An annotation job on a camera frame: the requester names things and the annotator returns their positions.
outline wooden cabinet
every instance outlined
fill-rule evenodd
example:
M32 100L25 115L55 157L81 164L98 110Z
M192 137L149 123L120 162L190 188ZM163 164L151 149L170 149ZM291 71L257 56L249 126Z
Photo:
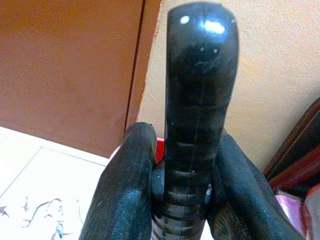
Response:
M160 1L0 2L0 125L108 157L130 98L140 102L131 94L140 33L146 21L154 30ZM143 19L147 4L157 7Z

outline floor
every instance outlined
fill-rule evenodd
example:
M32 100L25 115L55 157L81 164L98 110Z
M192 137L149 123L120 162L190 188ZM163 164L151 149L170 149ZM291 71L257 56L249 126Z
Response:
M0 127L0 239L77 240L108 163ZM201 239L212 239L207 224Z

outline black handle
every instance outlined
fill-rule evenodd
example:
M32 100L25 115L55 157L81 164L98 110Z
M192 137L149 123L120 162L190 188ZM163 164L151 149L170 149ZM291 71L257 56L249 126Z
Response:
M156 132L131 125L101 174L79 240L147 240L151 235L151 173Z
M221 4L168 13L164 198L152 216L155 240L201 237L237 63L236 20Z

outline cabinet door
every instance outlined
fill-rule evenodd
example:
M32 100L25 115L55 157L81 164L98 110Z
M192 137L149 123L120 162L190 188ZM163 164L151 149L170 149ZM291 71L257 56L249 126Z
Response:
M0 126L108 157L143 0L0 0Z

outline wall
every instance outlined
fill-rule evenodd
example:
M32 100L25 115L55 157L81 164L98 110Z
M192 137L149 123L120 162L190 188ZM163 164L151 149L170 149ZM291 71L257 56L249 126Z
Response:
M168 10L158 16L138 121L164 136ZM237 18L239 65L225 128L263 170L308 107L320 97L320 1L223 0Z

